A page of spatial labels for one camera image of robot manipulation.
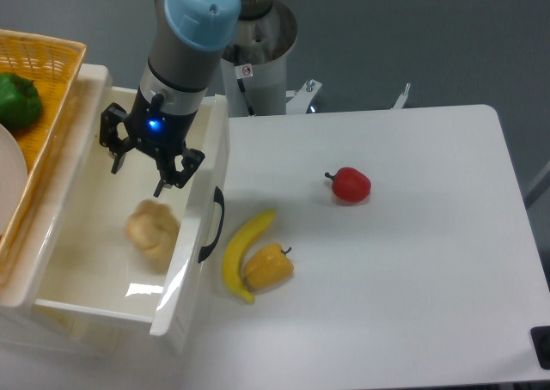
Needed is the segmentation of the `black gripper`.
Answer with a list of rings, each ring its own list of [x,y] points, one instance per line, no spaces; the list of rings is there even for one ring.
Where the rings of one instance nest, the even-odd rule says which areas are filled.
[[[159,197],[165,186],[184,187],[205,159],[202,151],[186,146],[196,113],[170,114],[167,107],[164,93],[155,93],[148,101],[137,92],[130,112],[113,102],[101,113],[99,144],[113,158],[111,173],[123,167],[129,151],[147,155],[155,160],[160,174],[154,197]]]

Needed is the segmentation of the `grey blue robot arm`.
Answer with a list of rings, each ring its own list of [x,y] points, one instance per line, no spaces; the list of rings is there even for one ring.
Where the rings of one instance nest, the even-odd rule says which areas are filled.
[[[183,187],[204,155],[186,135],[217,70],[233,116],[287,111],[286,59],[296,19],[281,0],[155,0],[156,37],[130,111],[101,114],[101,146],[119,170],[135,149],[156,162],[159,188]]]

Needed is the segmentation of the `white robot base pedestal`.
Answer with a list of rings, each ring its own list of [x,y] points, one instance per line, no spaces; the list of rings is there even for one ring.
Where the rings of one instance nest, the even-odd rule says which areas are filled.
[[[286,113],[287,58],[296,38],[296,18],[281,2],[242,7],[221,61],[231,117]]]

